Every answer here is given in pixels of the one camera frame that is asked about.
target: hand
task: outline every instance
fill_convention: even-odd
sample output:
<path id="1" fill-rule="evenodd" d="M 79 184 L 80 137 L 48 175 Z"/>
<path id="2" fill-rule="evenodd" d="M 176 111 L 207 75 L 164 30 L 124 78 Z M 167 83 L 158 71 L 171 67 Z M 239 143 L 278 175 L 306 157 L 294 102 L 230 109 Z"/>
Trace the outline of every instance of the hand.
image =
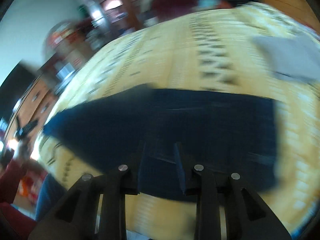
<path id="1" fill-rule="evenodd" d="M 30 158 L 30 151 L 28 149 L 29 139 L 23 139 L 19 142 L 17 149 L 14 152 L 13 160 L 15 160 L 19 166 L 22 166 Z"/>

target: black object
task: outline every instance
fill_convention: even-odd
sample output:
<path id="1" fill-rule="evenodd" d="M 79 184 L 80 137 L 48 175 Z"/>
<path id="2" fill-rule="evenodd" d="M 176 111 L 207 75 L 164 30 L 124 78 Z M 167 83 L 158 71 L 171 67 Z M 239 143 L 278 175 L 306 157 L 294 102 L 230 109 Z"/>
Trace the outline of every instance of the black object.
<path id="1" fill-rule="evenodd" d="M 3 169 L 6 169 L 9 162 L 11 161 L 13 157 L 14 151 L 12 149 L 7 149 L 4 147 L 2 152 L 0 153 L 0 164 Z"/>
<path id="2" fill-rule="evenodd" d="M 15 105 L 35 79 L 36 76 L 24 68 L 21 63 L 15 66 L 0 86 L 0 119 L 3 117 L 9 123 Z"/>
<path id="3" fill-rule="evenodd" d="M 145 143 L 140 142 L 128 165 L 95 178 L 84 174 L 36 226 L 29 240 L 126 240 L 125 194 L 139 193 L 137 174 L 144 152 Z M 195 240 L 221 239 L 220 202 L 226 211 L 227 239 L 291 239 L 276 215 L 238 174 L 217 174 L 203 166 L 196 171 L 201 165 L 183 152 L 180 143 L 175 145 L 175 158 L 181 190 L 197 196 Z M 95 235 L 100 194 L 100 227 Z"/>
<path id="4" fill-rule="evenodd" d="M 141 192 L 196 201 L 179 188 L 174 143 L 180 141 L 212 171 L 238 172 L 255 190 L 270 189 L 276 183 L 273 105 L 271 99 L 248 95 L 141 85 L 56 114 L 44 134 L 102 173 L 126 163 L 144 140 Z"/>
<path id="5" fill-rule="evenodd" d="M 12 228 L 7 218 L 2 213 L 1 209 L 0 209 L 0 239 L 21 240 L 21 237 Z"/>
<path id="6" fill-rule="evenodd" d="M 24 127 L 21 127 L 20 119 L 18 115 L 16 116 L 16 122 L 17 122 L 17 130 L 14 134 L 14 137 L 18 141 L 27 138 L 28 134 L 38 125 L 38 120 L 33 120 L 27 123 Z"/>

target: red shirt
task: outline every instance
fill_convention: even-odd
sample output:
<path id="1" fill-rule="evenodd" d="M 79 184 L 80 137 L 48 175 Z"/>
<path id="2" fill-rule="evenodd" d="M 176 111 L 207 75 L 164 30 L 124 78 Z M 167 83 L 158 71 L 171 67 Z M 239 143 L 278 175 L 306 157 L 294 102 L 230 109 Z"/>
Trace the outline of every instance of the red shirt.
<path id="1" fill-rule="evenodd" d="M 7 169 L 0 178 L 0 212 L 2 212 L 21 239 L 27 240 L 36 226 L 36 221 L 10 205 L 15 198 L 20 180 L 24 174 L 25 171 L 14 160 L 8 164 Z"/>

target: light wood surface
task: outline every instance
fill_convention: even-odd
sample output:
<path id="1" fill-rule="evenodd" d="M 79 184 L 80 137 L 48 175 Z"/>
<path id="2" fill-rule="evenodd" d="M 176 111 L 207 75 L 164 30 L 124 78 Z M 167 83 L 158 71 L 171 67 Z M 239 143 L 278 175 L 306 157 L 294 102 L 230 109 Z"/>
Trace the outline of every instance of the light wood surface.
<path id="1" fill-rule="evenodd" d="M 276 79 L 268 57 L 252 43 L 252 37 L 292 38 L 303 31 L 296 21 L 263 3 L 197 12 L 145 28 L 96 53 L 48 118 L 144 83 L 273 98 L 279 184 L 261 196 L 294 232 L 312 217 L 310 210 L 320 199 L 318 92 L 307 84 Z M 40 162 L 66 188 L 84 173 L 101 174 L 53 137 L 40 133 L 36 145 Z M 194 204 L 146 194 L 126 197 L 127 229 L 157 240 L 192 240 L 195 210 Z"/>
<path id="2" fill-rule="evenodd" d="M 320 33 L 320 22 L 306 0 L 261 0 Z"/>

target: metal pin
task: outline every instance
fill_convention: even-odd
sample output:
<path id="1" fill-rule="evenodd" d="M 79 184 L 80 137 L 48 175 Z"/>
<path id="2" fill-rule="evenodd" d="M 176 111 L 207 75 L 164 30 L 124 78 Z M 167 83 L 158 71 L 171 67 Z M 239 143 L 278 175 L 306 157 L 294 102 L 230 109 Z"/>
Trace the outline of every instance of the metal pin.
<path id="1" fill-rule="evenodd" d="M 194 169 L 195 169 L 196 171 L 203 171 L 204 167 L 203 167 L 201 164 L 196 164 L 196 165 L 194 166 Z"/>
<path id="2" fill-rule="evenodd" d="M 82 180 L 83 181 L 88 181 L 88 180 L 90 180 L 92 178 L 92 175 L 91 174 L 84 174 L 83 176 L 82 176 Z"/>
<path id="3" fill-rule="evenodd" d="M 240 175 L 238 173 L 232 173 L 231 178 L 233 179 L 240 179 Z"/>
<path id="4" fill-rule="evenodd" d="M 128 166 L 125 164 L 122 164 L 118 167 L 119 171 L 126 171 L 128 169 Z"/>

